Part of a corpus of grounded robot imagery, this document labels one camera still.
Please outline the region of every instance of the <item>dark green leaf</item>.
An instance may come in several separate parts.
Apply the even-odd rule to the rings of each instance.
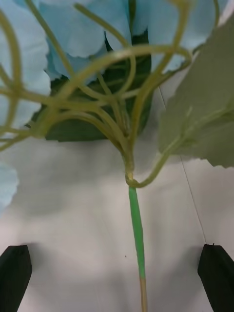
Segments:
[[[181,137],[176,154],[234,166],[233,38],[234,16],[214,31],[162,113],[161,152]]]

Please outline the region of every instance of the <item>light blue petal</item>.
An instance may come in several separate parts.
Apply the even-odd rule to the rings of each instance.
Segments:
[[[129,28],[129,12],[122,0],[95,0],[87,8],[104,19],[107,23],[118,30],[121,35],[131,44]],[[106,31],[106,38],[113,50],[122,48],[122,44],[111,33]]]
[[[58,73],[64,75],[64,76],[67,76],[68,78],[70,78],[71,76],[68,74],[68,72],[66,71],[60,57],[57,55],[56,51],[51,47],[51,53],[52,53],[52,56],[53,56],[53,62],[54,62],[54,65],[55,65],[55,69]],[[93,56],[93,58],[97,58],[97,57],[100,57],[102,55],[104,55],[105,53],[107,53],[107,50],[106,50],[106,46],[105,44],[102,46],[101,50],[95,54]],[[88,66],[91,61],[89,58],[79,58],[79,57],[76,57],[76,58],[73,58],[72,56],[68,55],[67,54],[67,57],[75,71],[75,73],[79,72],[80,70],[84,69],[86,66]],[[90,77],[87,78],[85,84],[88,84],[90,83],[91,81],[95,80],[96,79],[96,75],[92,75]]]
[[[86,58],[103,46],[105,37],[102,27],[72,6],[41,4],[40,13],[70,56]]]
[[[15,169],[0,162],[0,213],[10,204],[19,180]]]
[[[222,10],[227,0],[219,0]],[[204,43],[215,24],[214,0],[197,0],[190,13],[188,25],[183,35],[181,46],[193,50]],[[173,41],[178,25],[178,10],[167,0],[150,0],[148,35],[151,44],[170,44]],[[162,59],[162,55],[152,57],[152,69]],[[177,69],[184,61],[181,56],[174,56],[167,70]]]
[[[136,0],[136,12],[133,23],[133,35],[144,33],[149,23],[149,0]]]
[[[48,95],[50,93],[50,80],[44,72],[47,67],[48,45],[44,31],[30,12],[14,2],[0,0],[0,9],[9,19],[19,43],[24,88]],[[3,32],[0,32],[0,51],[0,63],[8,75],[12,77],[9,47]],[[1,95],[0,125],[5,124],[8,105],[8,98]],[[22,127],[38,109],[40,109],[40,104],[20,100],[13,120],[13,127],[17,129]]]
[[[24,8],[27,8],[28,9],[28,5],[27,3],[25,2],[25,0],[14,0],[14,2]],[[39,7],[39,3],[40,3],[40,0],[33,0],[33,3],[34,5],[38,8]]]
[[[47,60],[48,60],[48,66],[46,69],[46,73],[49,75],[50,80],[53,81],[55,79],[61,78],[61,74],[58,73],[57,70],[55,69],[55,64],[54,64],[53,55],[51,51],[47,55]]]

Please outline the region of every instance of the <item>serrated leaf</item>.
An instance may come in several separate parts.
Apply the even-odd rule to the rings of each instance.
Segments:
[[[133,45],[147,42],[148,42],[147,32],[145,32],[141,36],[133,37]],[[106,43],[106,45],[107,50],[110,50],[111,48],[108,45],[108,43]],[[130,69],[129,61],[122,61],[115,65],[118,67],[108,68],[103,75],[106,83],[108,84],[109,88],[113,93],[121,88]],[[136,77],[133,81],[130,90],[139,88],[145,81],[150,71],[151,71],[151,57],[147,56],[143,58],[137,58]],[[52,84],[52,94],[56,94],[56,92],[60,89],[60,87],[66,82],[66,80],[67,78],[65,77],[59,80],[58,79],[55,80]],[[97,80],[91,82],[89,86],[98,92],[103,92],[102,87],[100,86],[100,83]],[[84,93],[82,93],[80,90],[77,90],[73,94],[73,99],[75,99],[77,96],[92,100]],[[131,115],[132,113],[134,100],[135,100],[134,98],[129,98],[126,100],[126,109],[129,115]],[[148,120],[151,108],[151,101],[152,98],[149,98],[144,106],[140,120],[139,132],[141,132],[144,129],[146,122]],[[105,106],[104,109],[112,118],[114,118],[114,114],[110,106]],[[52,126],[52,128],[49,130],[46,136],[46,139],[53,141],[57,140],[60,142],[93,141],[105,139],[105,136],[92,124],[85,121],[73,119],[66,120]]]
[[[234,15],[213,32],[169,99],[159,121],[160,151],[181,138],[175,154],[207,159],[214,166],[234,166],[233,98]]]

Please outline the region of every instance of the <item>green stem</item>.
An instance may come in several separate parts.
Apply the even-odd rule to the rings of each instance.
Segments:
[[[137,191],[135,188],[129,187],[129,200],[140,277],[141,311],[147,312],[148,307],[147,307],[147,293],[145,279],[145,253],[144,253],[143,228],[140,217]]]
[[[129,187],[129,200],[131,208],[131,217],[133,224],[133,233],[136,245],[136,255],[140,277],[145,278],[145,254],[143,241],[143,228],[140,217],[140,209],[135,188]]]

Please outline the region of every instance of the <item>green floral tape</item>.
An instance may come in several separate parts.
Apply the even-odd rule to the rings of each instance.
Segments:
[[[145,253],[144,253],[143,228],[140,217],[137,191],[135,188],[131,187],[129,188],[129,200],[130,200],[131,217],[133,223],[133,233],[136,245],[139,274],[140,277],[145,278]]]

